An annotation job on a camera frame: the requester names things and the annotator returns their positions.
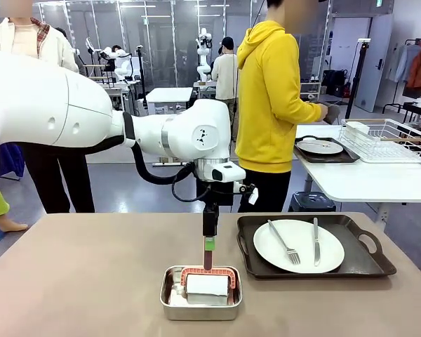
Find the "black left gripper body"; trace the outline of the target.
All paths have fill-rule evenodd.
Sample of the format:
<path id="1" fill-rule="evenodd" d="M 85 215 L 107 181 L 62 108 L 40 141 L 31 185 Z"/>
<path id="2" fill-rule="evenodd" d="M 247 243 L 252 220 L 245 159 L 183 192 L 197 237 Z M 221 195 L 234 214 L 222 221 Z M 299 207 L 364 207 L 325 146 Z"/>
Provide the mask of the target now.
<path id="1" fill-rule="evenodd" d="M 232 206 L 233 185 L 231 183 L 209 183 L 205 186 L 202 202 L 205 203 L 203 209 L 203 229 L 216 229 L 221 206 Z"/>

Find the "salmon lint roller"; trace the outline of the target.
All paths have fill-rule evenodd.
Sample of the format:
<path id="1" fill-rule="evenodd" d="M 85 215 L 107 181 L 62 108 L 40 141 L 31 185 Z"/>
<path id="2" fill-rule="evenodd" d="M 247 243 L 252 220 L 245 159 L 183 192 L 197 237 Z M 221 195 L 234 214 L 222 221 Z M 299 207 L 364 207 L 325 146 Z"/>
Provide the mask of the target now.
<path id="1" fill-rule="evenodd" d="M 180 284 L 187 296 L 228 298 L 236 288 L 237 275 L 231 267 L 214 266 L 213 251 L 203 252 L 203 265 L 185 266 L 180 272 Z"/>

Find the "white round plate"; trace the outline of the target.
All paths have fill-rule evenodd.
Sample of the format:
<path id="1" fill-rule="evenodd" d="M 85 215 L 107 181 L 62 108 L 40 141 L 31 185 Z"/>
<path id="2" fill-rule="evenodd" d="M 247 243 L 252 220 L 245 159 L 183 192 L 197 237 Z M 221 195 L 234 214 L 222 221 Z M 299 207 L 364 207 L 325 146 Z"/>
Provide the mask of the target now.
<path id="1" fill-rule="evenodd" d="M 304 139 L 296 143 L 297 148 L 302 151 L 314 154 L 339 154 L 343 151 L 343 147 L 337 143 L 317 140 L 317 139 Z"/>
<path id="2" fill-rule="evenodd" d="M 314 265 L 314 228 L 313 224 L 301 220 L 274 220 L 286 245 L 295 249 L 300 257 L 300 264 L 294 265 L 289 260 L 284 248 L 268 223 L 262 224 L 253 235 L 257 253 L 271 265 L 281 270 L 298 274 L 323 274 L 336 270 L 345 259 L 345 250 L 340 240 L 326 229 L 319 226 L 321 261 Z"/>

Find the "grey cloth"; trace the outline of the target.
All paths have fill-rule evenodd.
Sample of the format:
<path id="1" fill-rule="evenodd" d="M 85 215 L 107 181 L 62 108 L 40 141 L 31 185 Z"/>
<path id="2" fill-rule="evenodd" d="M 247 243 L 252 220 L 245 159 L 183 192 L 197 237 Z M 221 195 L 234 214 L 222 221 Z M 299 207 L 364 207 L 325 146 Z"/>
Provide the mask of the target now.
<path id="1" fill-rule="evenodd" d="M 340 106 L 339 105 L 328 105 L 327 114 L 323 119 L 327 124 L 333 125 L 340 115 Z"/>

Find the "person's right forearm yellow sleeve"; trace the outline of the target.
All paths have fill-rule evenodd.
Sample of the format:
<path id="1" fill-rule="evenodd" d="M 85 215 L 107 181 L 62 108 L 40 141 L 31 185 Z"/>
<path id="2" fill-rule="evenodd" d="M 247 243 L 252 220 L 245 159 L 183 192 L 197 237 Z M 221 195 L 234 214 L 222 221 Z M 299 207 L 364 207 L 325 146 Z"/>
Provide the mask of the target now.
<path id="1" fill-rule="evenodd" d="M 298 100 L 294 104 L 294 120 L 297 123 L 312 123 L 318 122 L 320 117 L 320 108 L 318 103 L 309 103 L 302 100 Z"/>

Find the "stainless steel tray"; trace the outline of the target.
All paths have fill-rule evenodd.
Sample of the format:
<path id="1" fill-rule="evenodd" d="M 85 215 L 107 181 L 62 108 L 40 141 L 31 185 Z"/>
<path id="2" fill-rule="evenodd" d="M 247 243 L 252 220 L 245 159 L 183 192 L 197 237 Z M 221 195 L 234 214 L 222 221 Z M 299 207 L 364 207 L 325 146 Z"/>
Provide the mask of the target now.
<path id="1" fill-rule="evenodd" d="M 169 267 L 163 276 L 159 295 L 163 311 L 169 320 L 174 321 L 232 321 L 236 319 L 243 300 L 241 278 L 236 271 L 235 290 L 228 298 L 187 296 L 180 284 L 180 272 L 185 266 Z"/>

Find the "silver fork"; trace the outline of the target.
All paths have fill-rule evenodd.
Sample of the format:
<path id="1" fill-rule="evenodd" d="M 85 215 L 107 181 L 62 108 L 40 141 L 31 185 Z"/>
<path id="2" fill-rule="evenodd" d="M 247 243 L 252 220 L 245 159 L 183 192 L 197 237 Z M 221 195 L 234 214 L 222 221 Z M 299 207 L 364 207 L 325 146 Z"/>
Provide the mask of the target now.
<path id="1" fill-rule="evenodd" d="M 286 243 L 283 240 L 282 236 L 280 235 L 279 231 L 276 229 L 276 227 L 274 226 L 273 222 L 270 219 L 268 219 L 267 222 L 268 222 L 270 230 L 274 233 L 274 235 L 276 236 L 276 238 L 279 240 L 282 247 L 284 248 L 284 250 L 285 250 L 289 260 L 291 261 L 291 263 L 294 264 L 294 265 L 299 265 L 300 264 L 300 257 L 299 257 L 299 254 L 297 253 L 297 251 L 286 245 Z"/>

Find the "silver table knife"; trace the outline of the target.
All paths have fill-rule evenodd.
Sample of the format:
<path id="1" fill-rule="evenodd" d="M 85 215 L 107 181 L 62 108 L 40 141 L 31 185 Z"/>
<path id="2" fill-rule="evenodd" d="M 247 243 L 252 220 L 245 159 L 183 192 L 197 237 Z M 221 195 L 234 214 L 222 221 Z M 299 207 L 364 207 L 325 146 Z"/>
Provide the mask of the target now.
<path id="1" fill-rule="evenodd" d="M 321 261 L 321 249 L 319 243 L 319 222 L 317 218 L 313 219 L 314 228 L 314 265 L 318 266 Z"/>

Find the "white background table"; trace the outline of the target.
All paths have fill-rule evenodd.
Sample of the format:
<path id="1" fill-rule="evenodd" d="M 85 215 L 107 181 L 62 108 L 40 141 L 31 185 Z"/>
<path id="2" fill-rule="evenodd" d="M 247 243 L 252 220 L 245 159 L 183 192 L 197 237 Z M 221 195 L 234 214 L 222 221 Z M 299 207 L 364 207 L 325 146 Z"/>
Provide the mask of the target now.
<path id="1" fill-rule="evenodd" d="M 167 107 L 165 113 L 170 111 L 169 107 L 176 113 L 180 103 L 189 102 L 192 90 L 192 87 L 154 88 L 146 95 L 148 114 L 156 114 L 157 105 Z"/>

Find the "person in yellow hoodie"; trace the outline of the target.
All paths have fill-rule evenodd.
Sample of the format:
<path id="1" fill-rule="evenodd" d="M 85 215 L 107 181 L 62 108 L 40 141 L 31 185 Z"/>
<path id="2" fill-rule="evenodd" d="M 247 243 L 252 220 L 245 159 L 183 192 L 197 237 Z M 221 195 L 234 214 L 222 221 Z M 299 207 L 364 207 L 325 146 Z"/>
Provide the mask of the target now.
<path id="1" fill-rule="evenodd" d="M 326 0 L 266 0 L 262 22 L 248 29 L 238 48 L 239 126 L 236 155 L 244 184 L 259 191 L 255 205 L 239 212 L 280 212 L 292 171 L 300 97 L 299 47 L 295 35 Z"/>

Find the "person in beige with cap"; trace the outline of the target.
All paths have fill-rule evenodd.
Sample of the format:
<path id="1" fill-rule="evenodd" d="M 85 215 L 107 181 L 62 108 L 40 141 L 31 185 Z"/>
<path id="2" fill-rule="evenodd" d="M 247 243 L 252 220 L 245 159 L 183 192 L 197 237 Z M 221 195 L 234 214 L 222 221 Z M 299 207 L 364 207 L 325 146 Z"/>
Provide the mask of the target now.
<path id="1" fill-rule="evenodd" d="M 222 54 L 218 56 L 211 72 L 212 80 L 216 82 L 215 98 L 221 101 L 235 100 L 238 93 L 238 61 L 234 52 L 234 40 L 224 37 Z"/>

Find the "white cutlery holder box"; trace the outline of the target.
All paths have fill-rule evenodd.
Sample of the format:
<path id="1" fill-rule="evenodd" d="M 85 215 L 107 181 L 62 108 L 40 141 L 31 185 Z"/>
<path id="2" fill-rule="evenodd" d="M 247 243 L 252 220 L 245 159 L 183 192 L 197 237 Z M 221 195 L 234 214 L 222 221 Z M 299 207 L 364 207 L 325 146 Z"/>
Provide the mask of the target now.
<path id="1" fill-rule="evenodd" d="M 357 132 L 363 133 L 365 135 L 368 135 L 368 132 L 370 130 L 368 125 L 365 125 L 364 123 L 359 121 L 347 121 L 346 125 L 356 130 Z"/>

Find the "black tripod pole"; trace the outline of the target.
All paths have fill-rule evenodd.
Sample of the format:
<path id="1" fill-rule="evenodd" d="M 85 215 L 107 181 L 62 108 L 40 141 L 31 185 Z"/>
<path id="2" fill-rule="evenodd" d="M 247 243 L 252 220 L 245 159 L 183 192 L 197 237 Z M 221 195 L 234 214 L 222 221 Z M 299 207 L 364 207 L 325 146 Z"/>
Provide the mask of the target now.
<path id="1" fill-rule="evenodd" d="M 369 38 L 361 38 L 358 39 L 358 42 L 361 43 L 361 48 L 359 51 L 359 59 L 357 62 L 357 66 L 356 66 L 356 72 L 353 78 L 353 83 L 352 83 L 352 90 L 351 90 L 351 95 L 349 97 L 349 101 L 348 101 L 348 106 L 347 106 L 347 110 L 345 113 L 345 119 L 350 118 L 351 112 L 352 112 L 352 108 L 354 105 L 354 99 L 356 97 L 356 93 L 359 87 L 359 83 L 360 83 L 360 78 L 361 78 L 361 73 L 362 73 L 362 69 L 363 69 L 363 64 L 366 58 L 366 53 L 367 50 L 369 48 L 370 45 L 370 41 L 371 39 Z"/>

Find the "light blue shirt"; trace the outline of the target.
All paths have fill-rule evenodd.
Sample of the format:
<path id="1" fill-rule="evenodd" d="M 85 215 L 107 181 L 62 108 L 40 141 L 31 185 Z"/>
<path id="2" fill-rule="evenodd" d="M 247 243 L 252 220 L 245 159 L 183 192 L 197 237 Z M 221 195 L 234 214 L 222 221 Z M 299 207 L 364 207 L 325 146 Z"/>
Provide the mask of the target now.
<path id="1" fill-rule="evenodd" d="M 421 46 L 405 44 L 399 46 L 393 53 L 387 70 L 387 79 L 393 82 L 407 81 L 413 60 L 421 51 Z"/>

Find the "black handled serving tray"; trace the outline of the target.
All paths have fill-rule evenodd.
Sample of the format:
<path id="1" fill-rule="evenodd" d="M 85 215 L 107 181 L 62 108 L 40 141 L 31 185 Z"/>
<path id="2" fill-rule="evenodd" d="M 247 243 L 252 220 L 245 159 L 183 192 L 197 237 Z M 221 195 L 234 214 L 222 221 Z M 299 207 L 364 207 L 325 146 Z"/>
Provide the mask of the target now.
<path id="1" fill-rule="evenodd" d="M 317 139 L 326 140 L 337 143 L 343 147 L 343 151 L 339 154 L 314 154 L 300 150 L 297 148 L 296 143 L 304 139 Z M 299 154 L 304 160 L 313 164 L 351 164 L 360 159 L 357 154 L 354 154 L 351 150 L 348 150 L 342 143 L 333 138 L 321 138 L 316 136 L 304 136 L 295 139 L 295 153 Z"/>
<path id="2" fill-rule="evenodd" d="M 319 226 L 334 234 L 345 250 L 345 259 L 340 267 L 323 274 L 298 274 L 275 267 L 264 260 L 255 250 L 253 235 L 267 220 L 301 220 L 313 224 L 317 218 Z M 372 233 L 360 228 L 346 214 L 324 213 L 282 213 L 245 215 L 238 219 L 237 241 L 241 249 L 246 272 L 256 279 L 311 279 L 386 277 L 396 273 L 396 268 L 382 252 L 380 241 Z"/>

